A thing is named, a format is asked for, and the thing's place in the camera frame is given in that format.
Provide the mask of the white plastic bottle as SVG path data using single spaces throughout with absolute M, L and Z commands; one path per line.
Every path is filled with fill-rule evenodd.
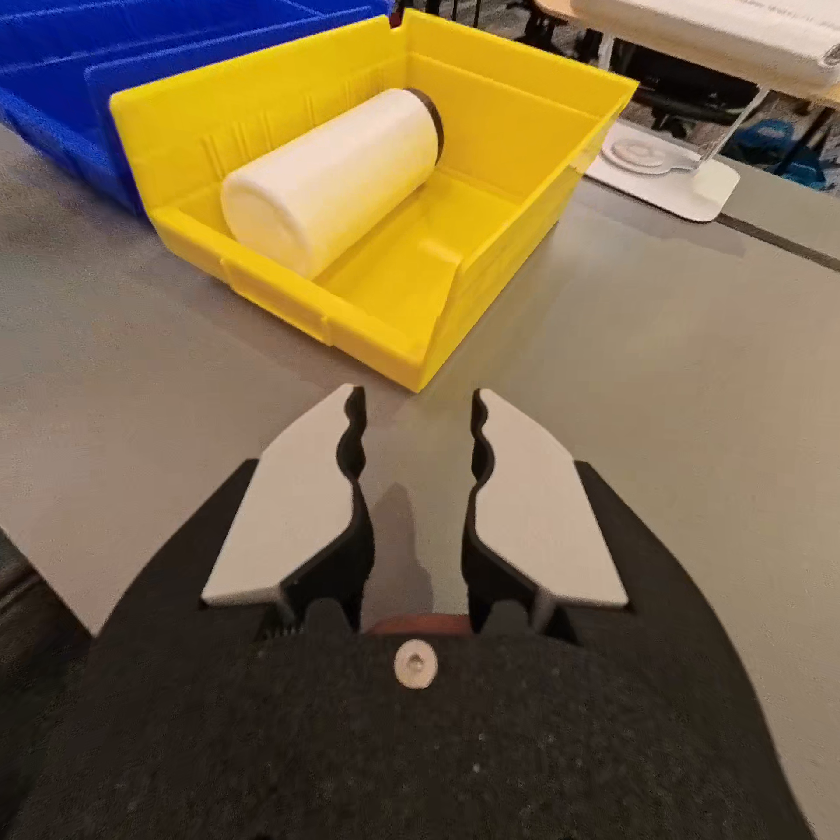
M 387 89 L 228 174 L 224 221 L 242 246 L 311 280 L 428 181 L 436 152 L 423 104 Z

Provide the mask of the instruction sheet on wooden stand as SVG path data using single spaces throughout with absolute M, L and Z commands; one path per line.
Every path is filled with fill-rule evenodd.
M 585 175 L 694 223 L 721 213 L 740 176 L 716 162 L 750 112 L 771 91 L 838 104 L 838 2 L 536 2 L 546 15 L 602 32 L 598 67 L 617 39 L 748 81 L 758 90 L 746 112 L 709 150 L 668 141 L 618 119 Z

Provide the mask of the yellow plastic bin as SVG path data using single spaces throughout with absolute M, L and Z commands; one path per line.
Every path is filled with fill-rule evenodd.
M 387 88 L 428 95 L 429 182 L 305 279 L 235 241 L 224 178 Z M 636 83 L 409 10 L 115 93 L 110 109 L 164 245 L 232 292 L 412 392 L 554 226 Z

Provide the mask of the black bottle lid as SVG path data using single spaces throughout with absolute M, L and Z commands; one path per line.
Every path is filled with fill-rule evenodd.
M 423 104 L 429 118 L 433 123 L 437 141 L 437 152 L 435 159 L 435 164 L 437 164 L 438 162 L 440 162 L 445 147 L 445 127 L 440 115 L 440 111 L 438 110 L 438 107 L 435 104 L 435 102 L 424 91 L 421 91 L 414 87 L 407 87 L 404 90 L 414 95 L 414 97 Z

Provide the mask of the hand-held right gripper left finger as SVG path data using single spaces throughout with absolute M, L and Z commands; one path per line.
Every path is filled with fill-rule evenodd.
M 339 604 L 354 631 L 375 561 L 361 490 L 365 391 L 343 384 L 262 452 L 202 590 L 210 607 L 272 605 L 283 627 Z

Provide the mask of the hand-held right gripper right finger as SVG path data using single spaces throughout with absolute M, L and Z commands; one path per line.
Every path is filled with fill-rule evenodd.
M 461 548 L 472 630 L 514 602 L 539 634 L 572 634 L 569 607 L 624 611 L 631 599 L 578 463 L 537 421 L 489 388 L 474 391 L 474 447 Z

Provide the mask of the blue bag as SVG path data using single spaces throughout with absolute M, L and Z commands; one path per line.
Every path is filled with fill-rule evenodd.
M 828 189 L 822 163 L 824 140 L 814 148 L 814 138 L 824 132 L 829 117 L 817 117 L 802 135 L 795 137 L 795 126 L 782 119 L 763 119 L 747 129 L 739 129 L 723 147 L 721 155 L 753 168 L 761 169 L 817 192 Z

